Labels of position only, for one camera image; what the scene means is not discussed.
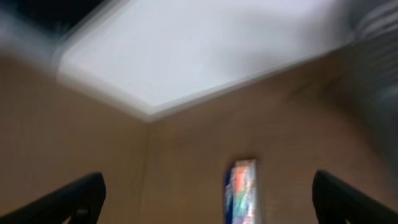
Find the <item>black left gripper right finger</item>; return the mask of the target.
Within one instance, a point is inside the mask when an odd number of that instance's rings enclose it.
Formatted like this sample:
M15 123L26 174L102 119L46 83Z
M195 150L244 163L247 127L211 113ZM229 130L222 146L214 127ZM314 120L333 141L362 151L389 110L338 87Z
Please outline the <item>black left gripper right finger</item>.
M319 224L397 224L397 213L325 170L315 173L312 202Z

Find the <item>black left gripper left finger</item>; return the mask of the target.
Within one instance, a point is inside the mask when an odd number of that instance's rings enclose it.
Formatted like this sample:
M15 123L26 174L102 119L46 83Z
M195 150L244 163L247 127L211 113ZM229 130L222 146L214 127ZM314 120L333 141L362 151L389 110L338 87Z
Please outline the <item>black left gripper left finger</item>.
M1 224L96 224L106 198L102 173L88 174L1 217Z

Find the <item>Kleenex tissue multipack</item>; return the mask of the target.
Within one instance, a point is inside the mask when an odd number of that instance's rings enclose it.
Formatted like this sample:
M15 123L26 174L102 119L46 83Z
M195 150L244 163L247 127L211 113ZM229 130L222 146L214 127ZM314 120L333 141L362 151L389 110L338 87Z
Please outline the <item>Kleenex tissue multipack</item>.
M255 159L232 162L224 178L223 210L225 224L258 224L257 168Z

